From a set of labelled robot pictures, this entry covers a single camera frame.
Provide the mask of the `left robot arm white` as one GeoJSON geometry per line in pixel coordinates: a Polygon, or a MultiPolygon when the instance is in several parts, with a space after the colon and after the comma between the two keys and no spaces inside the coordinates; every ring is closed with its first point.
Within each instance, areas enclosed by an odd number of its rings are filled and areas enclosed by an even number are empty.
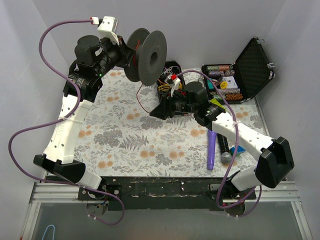
{"type": "Polygon", "coordinates": [[[113,43],[107,37],[86,35],[77,41],[76,59],[69,67],[70,81],[63,88],[59,123],[43,153],[33,160],[47,172],[89,188],[89,194],[95,200],[106,196],[106,187],[101,184],[99,175],[88,170],[85,163],[75,160],[74,152],[87,113],[103,86],[103,76],[114,67],[125,67],[135,53],[122,36],[117,39],[113,43]]]}

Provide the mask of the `black poker chip case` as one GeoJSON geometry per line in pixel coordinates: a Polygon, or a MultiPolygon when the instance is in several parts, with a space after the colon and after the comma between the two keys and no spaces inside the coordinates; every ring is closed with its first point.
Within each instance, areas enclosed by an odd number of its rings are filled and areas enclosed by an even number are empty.
{"type": "Polygon", "coordinates": [[[253,37],[234,63],[204,64],[201,71],[218,83],[217,88],[230,104],[253,99],[274,77],[275,64],[270,62],[263,49],[265,41],[253,37]],[[221,89],[223,77],[233,76],[238,88],[221,89]]]}

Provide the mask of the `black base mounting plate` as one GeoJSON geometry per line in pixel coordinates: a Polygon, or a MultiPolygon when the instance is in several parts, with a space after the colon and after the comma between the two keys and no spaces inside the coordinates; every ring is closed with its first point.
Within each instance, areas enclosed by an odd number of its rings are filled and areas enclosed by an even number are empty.
{"type": "Polygon", "coordinates": [[[207,209],[219,211],[215,197],[220,177],[127,177],[104,176],[99,190],[109,195],[93,194],[80,188],[79,201],[105,202],[109,211],[207,209]]]}

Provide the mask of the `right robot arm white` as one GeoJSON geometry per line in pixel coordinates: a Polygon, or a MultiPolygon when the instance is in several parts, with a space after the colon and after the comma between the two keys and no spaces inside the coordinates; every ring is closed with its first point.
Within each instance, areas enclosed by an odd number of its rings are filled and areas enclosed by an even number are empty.
{"type": "Polygon", "coordinates": [[[228,139],[234,138],[257,160],[255,167],[240,171],[228,180],[226,192],[232,199],[258,185],[274,189],[295,166],[287,139],[282,136],[275,139],[236,122],[225,109],[208,100],[206,89],[199,82],[188,83],[185,94],[175,90],[172,95],[163,96],[149,115],[166,120],[176,113],[193,114],[199,125],[228,139]]]}

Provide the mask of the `yellow big blind button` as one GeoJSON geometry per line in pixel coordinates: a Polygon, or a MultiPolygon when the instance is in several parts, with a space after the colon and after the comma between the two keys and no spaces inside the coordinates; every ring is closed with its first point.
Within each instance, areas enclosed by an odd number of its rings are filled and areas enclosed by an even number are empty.
{"type": "Polygon", "coordinates": [[[227,81],[222,81],[219,86],[220,86],[221,89],[226,89],[228,87],[228,82],[227,81]]]}

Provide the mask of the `blue green brick block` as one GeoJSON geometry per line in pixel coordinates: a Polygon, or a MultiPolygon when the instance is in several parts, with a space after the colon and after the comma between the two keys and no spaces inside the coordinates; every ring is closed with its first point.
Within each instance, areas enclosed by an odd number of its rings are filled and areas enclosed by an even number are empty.
{"type": "Polygon", "coordinates": [[[230,154],[231,154],[231,155],[233,155],[234,153],[236,153],[236,155],[235,155],[236,158],[239,157],[241,154],[243,154],[243,153],[246,152],[246,150],[245,150],[243,147],[241,147],[241,146],[238,146],[237,151],[236,151],[236,147],[235,147],[235,146],[231,147],[231,148],[229,149],[229,151],[230,151],[230,154]]]}

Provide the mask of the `grey perforated cable spool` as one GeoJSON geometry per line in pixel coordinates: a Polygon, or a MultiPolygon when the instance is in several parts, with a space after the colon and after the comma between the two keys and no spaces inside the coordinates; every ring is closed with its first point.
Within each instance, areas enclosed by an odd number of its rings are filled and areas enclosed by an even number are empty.
{"type": "Polygon", "coordinates": [[[141,82],[145,86],[155,84],[167,59],[165,35],[159,30],[149,32],[145,28],[138,28],[130,35],[126,45],[135,50],[129,66],[124,68],[126,77],[131,82],[141,82]]]}

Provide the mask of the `black glitter microphone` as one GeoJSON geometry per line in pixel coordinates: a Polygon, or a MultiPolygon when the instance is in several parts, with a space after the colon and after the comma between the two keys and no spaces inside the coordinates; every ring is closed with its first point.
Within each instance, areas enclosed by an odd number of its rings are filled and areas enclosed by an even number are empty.
{"type": "Polygon", "coordinates": [[[229,164],[232,160],[232,155],[229,150],[228,140],[225,136],[217,134],[217,140],[221,152],[221,162],[223,164],[229,164]]]}

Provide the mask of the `floral patterned table mat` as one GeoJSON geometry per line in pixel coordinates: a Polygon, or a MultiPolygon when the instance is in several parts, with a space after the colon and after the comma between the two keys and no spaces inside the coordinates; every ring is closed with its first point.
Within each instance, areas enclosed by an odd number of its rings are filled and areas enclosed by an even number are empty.
{"type": "Polygon", "coordinates": [[[194,118],[177,115],[161,120],[149,116],[158,103],[157,88],[129,81],[113,70],[79,132],[74,157],[100,176],[223,177],[256,165],[247,152],[233,166],[215,150],[213,170],[207,169],[207,129],[194,118]]]}

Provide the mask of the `white card deck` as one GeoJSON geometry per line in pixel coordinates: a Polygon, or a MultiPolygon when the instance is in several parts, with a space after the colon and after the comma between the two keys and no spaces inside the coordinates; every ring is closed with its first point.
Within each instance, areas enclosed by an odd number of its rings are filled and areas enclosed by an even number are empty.
{"type": "Polygon", "coordinates": [[[238,88],[237,82],[233,76],[224,76],[222,81],[225,82],[226,89],[236,89],[238,88]]]}

